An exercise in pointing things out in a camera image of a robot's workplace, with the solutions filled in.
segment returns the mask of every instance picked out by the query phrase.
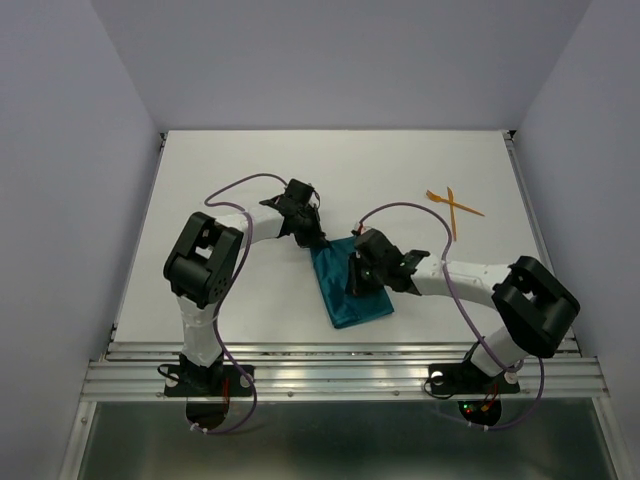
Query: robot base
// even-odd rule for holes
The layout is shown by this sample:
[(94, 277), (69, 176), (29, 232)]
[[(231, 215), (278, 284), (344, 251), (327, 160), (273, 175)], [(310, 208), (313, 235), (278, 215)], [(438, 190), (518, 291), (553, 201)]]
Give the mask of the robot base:
[[(251, 377), (254, 376), (255, 368), (252, 365), (241, 365), (243, 370)], [(170, 375), (181, 374), (180, 365), (169, 365), (167, 371)], [(229, 380), (229, 397), (250, 397), (251, 389), (247, 385), (246, 379), (238, 372), (233, 365), (223, 365), (220, 381), (216, 382), (215, 387), (204, 390), (199, 386), (189, 385), (188, 383), (178, 383), (170, 387), (165, 382), (165, 397), (222, 397), (223, 380)]]
[(430, 387), (433, 395), (485, 395), (493, 385), (498, 385), (500, 395), (520, 393), (520, 385), (509, 383), (504, 373), (484, 381), (466, 375), (464, 363), (436, 363), (429, 365), (430, 377), (425, 388)]

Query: glass panel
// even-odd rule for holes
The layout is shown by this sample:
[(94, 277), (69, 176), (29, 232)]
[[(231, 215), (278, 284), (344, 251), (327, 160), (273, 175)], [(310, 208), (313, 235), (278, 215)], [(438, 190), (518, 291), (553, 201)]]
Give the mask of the glass panel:
[[(502, 421), (529, 405), (505, 403)], [(588, 399), (545, 400), (523, 424), (489, 433), (434, 415), (433, 408), (433, 402), (259, 405), (242, 432), (204, 436), (189, 431), (184, 404), (102, 404), (80, 478), (615, 478)], [(457, 412), (454, 402), (441, 408)]]

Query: gray wall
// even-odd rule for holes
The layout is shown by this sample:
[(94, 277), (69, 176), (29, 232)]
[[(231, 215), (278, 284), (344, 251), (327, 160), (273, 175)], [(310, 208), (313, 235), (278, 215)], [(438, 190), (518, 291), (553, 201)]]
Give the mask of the gray wall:
[(156, 128), (88, 0), (0, 5), (0, 476), (56, 478), (107, 340)]
[(594, 0), (516, 137), (576, 333), (640, 459), (640, 3)]
[(93, 0), (163, 130), (515, 128), (588, 0)]

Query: folded towel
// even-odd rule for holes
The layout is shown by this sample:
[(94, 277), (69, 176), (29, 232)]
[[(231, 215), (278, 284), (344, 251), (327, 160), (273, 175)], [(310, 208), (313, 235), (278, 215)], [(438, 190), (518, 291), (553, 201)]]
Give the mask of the folded towel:
[(311, 250), (313, 269), (334, 328), (346, 328), (393, 313), (384, 288), (366, 297), (345, 292), (349, 276), (349, 255), (355, 252), (355, 237), (332, 240), (329, 247)]

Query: white table surface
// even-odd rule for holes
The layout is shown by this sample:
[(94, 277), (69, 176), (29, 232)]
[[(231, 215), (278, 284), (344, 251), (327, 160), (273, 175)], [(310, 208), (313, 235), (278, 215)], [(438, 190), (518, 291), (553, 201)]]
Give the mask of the white table surface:
[[(329, 239), (349, 235), (354, 223), (388, 202), (420, 203), (449, 218), (449, 208), (425, 197), (446, 196), (486, 214), (457, 210), (458, 242), (449, 258), (511, 263), (538, 257), (507, 149), (500, 132), (448, 131), (172, 131), (169, 133), (144, 222), (116, 342), (181, 342), (175, 296), (162, 267), (189, 215), (232, 213), (203, 205), (211, 192), (256, 173), (312, 183), (322, 196), (322, 226)], [(220, 199), (246, 208), (281, 193), (280, 183), (258, 179)], [(418, 210), (394, 208), (372, 217), (402, 251), (440, 255), (445, 232)], [(474, 337), (453, 301), (389, 292), (395, 313), (335, 330), (329, 321), (309, 252), (293, 238), (254, 245), (220, 315), (220, 331), (238, 343), (467, 342)], [(483, 333), (502, 324), (498, 314), (467, 304)]]

